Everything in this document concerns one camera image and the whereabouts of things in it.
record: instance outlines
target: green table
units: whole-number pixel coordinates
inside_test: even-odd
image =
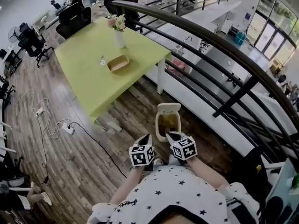
[[[94,122],[126,89],[158,63],[158,93],[163,91],[165,58],[170,51],[151,39],[126,28],[125,47],[115,45],[114,30],[100,18],[78,31],[55,49],[62,70],[83,110]],[[127,55],[130,65],[116,73],[108,61]],[[107,57],[101,66],[102,56]]]

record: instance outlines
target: metal handrail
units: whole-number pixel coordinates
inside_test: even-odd
[[[147,14],[149,16],[156,17],[160,20],[171,23],[174,26],[177,26],[178,28],[181,28],[203,39],[204,41],[208,42],[209,44],[235,60],[253,77],[255,77],[270,93],[274,94],[274,98],[286,112],[297,131],[299,131],[299,116],[289,100],[286,98],[285,94],[254,61],[248,58],[244,53],[240,52],[235,46],[201,26],[163,10],[123,0],[116,0],[113,2],[113,4],[123,8],[135,10],[137,12]]]

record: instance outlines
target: white cable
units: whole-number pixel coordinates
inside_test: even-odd
[[[17,106],[20,104],[20,102],[21,102],[21,100],[23,99],[23,97],[24,97],[26,94],[28,94],[30,91],[33,92],[31,109],[32,109],[32,112],[33,112],[33,115],[34,115],[34,116],[35,116],[35,114],[36,114],[36,111],[38,110],[37,107],[38,107],[43,101],[45,101],[45,100],[47,101],[46,109],[43,110],[42,113],[43,113],[43,112],[48,113],[49,117],[48,117],[48,121],[47,121],[46,126],[45,126],[45,127],[43,128],[43,130],[42,130],[42,139],[43,139],[43,140],[57,139],[57,138],[59,137],[59,129],[58,129],[58,125],[59,125],[59,124],[62,124],[61,121],[68,120],[68,125],[71,123],[71,121],[70,121],[69,119],[61,119],[60,121],[58,121],[58,122],[55,124],[54,132],[51,133],[50,130],[49,130],[49,125],[50,125],[50,121],[51,121],[51,113],[50,113],[49,110],[48,110],[48,105],[49,105],[49,99],[48,99],[48,98],[44,98],[43,100],[41,100],[41,101],[37,104],[37,106],[34,108],[34,107],[33,107],[33,106],[34,106],[34,105],[33,105],[33,103],[34,103],[34,90],[31,89],[31,90],[27,91],[27,92],[21,97],[21,99],[20,99],[19,103],[17,104]],[[44,136],[43,136],[45,130],[47,130],[48,133],[49,133],[48,138],[44,138]]]

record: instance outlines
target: window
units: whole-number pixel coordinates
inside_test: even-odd
[[[299,20],[297,20],[291,34],[290,34],[290,38],[296,43],[299,43]]]
[[[270,19],[279,25],[287,34],[289,34],[297,20],[295,14],[287,8],[281,1],[276,0]]]
[[[275,0],[260,0],[259,4],[257,5],[257,9],[266,15],[267,17],[270,16],[273,4]]]
[[[272,64],[282,64],[288,60],[288,58],[291,56],[295,48],[292,46],[292,44],[286,40],[284,44],[282,45],[281,49],[278,51],[278,53],[274,56],[274,58],[270,62],[270,66]]]
[[[257,13],[254,14],[254,16],[251,20],[250,26],[248,28],[248,31],[247,31],[247,35],[250,39],[250,43],[254,44],[256,42],[265,23],[266,23],[266,19],[264,19]]]

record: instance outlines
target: glass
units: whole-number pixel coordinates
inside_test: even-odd
[[[295,25],[292,21],[296,21],[297,17],[285,4],[276,0],[270,19],[289,34]]]
[[[274,2],[275,0],[260,0],[257,5],[257,10],[269,17]]]
[[[250,39],[250,43],[254,44],[256,42],[258,36],[262,32],[265,23],[266,19],[264,19],[257,13],[254,14],[247,31],[247,36]]]
[[[264,55],[271,59],[271,57],[274,55],[274,53],[277,51],[277,49],[280,47],[280,45],[284,42],[284,37],[277,32],[273,38],[273,40],[270,42],[270,45],[267,47],[266,51],[264,52]]]
[[[290,38],[296,43],[299,43],[299,20],[296,22],[291,34],[290,34]]]
[[[275,64],[276,66],[280,64],[284,65],[294,51],[295,48],[293,47],[293,45],[288,40],[286,40],[278,53],[271,60],[270,66],[272,66],[273,64]]]
[[[272,25],[267,23],[262,35],[260,36],[260,38],[258,39],[258,41],[256,43],[256,48],[259,51],[262,51],[266,47],[269,40],[273,36],[274,32],[275,32],[275,28]]]

